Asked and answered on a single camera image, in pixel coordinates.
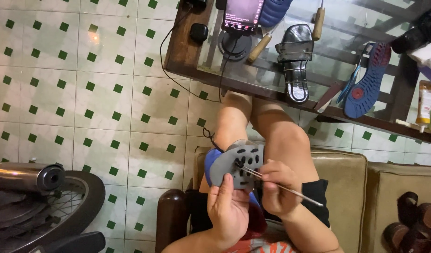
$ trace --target black shorts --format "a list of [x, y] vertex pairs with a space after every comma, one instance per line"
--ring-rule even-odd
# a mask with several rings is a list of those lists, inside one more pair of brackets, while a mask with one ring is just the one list
[[[313, 215], [315, 215], [321, 222], [327, 227], [329, 224], [329, 211], [326, 207], [325, 192], [328, 187], [328, 180], [320, 179], [314, 182], [308, 182], [302, 184], [303, 195], [312, 198], [313, 200], [323, 204], [323, 207], [316, 206], [315, 204], [303, 200], [301, 204], [305, 206]], [[262, 187], [257, 187], [254, 191], [256, 199], [263, 210], [264, 217], [266, 219], [280, 221], [281, 219], [275, 215], [270, 214], [264, 210], [262, 206]], [[186, 204], [190, 211], [191, 217], [190, 222], [192, 225], [192, 233], [201, 232], [212, 228], [212, 222], [208, 216], [207, 210], [208, 195], [207, 193], [198, 192], [198, 190], [187, 190], [186, 191]]]

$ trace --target wooden handle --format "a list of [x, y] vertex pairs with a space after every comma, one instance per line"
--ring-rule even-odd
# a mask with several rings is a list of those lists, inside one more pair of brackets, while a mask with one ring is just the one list
[[325, 8], [319, 8], [315, 14], [314, 30], [312, 31], [312, 40], [318, 41], [322, 37], [323, 20], [325, 19]]
[[248, 55], [248, 61], [253, 62], [256, 60], [256, 58], [259, 56], [259, 54], [264, 50], [264, 48], [267, 46], [267, 44], [272, 39], [271, 34], [266, 34], [261, 41], [259, 41], [258, 45], [251, 51], [251, 53]]

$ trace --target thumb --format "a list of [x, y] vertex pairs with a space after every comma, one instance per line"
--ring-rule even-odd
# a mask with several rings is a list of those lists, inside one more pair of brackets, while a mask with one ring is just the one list
[[275, 183], [272, 183], [272, 182], [263, 183], [262, 201], [269, 202], [274, 207], [280, 206], [279, 188]]
[[232, 175], [229, 173], [226, 173], [223, 176], [223, 182], [218, 192], [217, 202], [219, 204], [230, 203], [233, 191], [234, 191], [234, 183], [232, 181]]

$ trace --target sofa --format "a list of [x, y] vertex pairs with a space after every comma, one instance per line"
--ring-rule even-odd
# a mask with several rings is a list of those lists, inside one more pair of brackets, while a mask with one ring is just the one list
[[[188, 189], [198, 189], [209, 147], [195, 151], [194, 174]], [[368, 162], [358, 153], [311, 149], [320, 178], [329, 181], [326, 191], [330, 224], [346, 253], [389, 252], [382, 239], [384, 228], [398, 221], [397, 198], [407, 191], [419, 203], [431, 203], [431, 167]], [[165, 192], [158, 202], [156, 253], [187, 235], [189, 213], [185, 193]]]

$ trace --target smartphone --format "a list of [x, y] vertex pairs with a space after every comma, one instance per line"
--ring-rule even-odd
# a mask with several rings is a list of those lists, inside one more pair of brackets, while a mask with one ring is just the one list
[[227, 0], [222, 30], [255, 35], [264, 0]]

